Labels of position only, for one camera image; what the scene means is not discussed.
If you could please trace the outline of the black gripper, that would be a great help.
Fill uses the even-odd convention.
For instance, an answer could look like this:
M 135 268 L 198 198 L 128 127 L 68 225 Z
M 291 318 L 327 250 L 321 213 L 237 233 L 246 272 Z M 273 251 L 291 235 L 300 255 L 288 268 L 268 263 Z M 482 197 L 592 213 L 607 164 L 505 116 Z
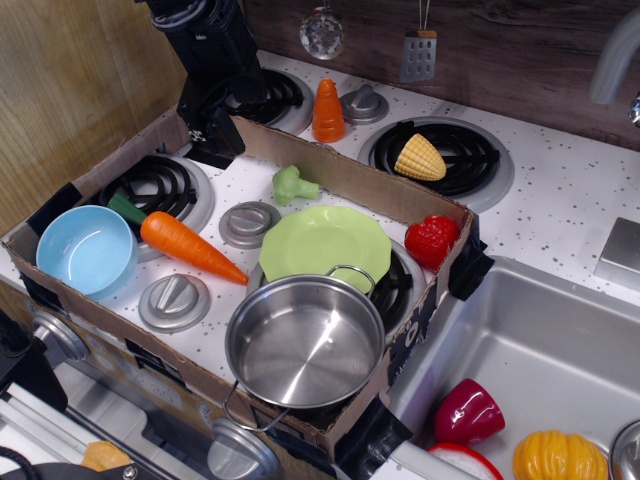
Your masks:
M 226 108 L 232 94 L 242 103 L 266 100 L 257 45 L 247 29 L 186 30 L 176 52 L 187 71 L 177 112 L 191 140 L 202 143 L 206 163 L 226 169 L 246 147 Z

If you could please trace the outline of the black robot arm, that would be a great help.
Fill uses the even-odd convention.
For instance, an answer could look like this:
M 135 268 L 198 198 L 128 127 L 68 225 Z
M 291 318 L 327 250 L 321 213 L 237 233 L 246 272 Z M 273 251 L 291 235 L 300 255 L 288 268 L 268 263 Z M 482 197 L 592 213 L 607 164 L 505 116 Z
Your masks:
M 151 22 L 163 33 L 186 70 L 176 111 L 195 145 L 233 160 L 244 141 L 226 99 L 261 104 L 267 86 L 257 45 L 236 1 L 148 1 Z

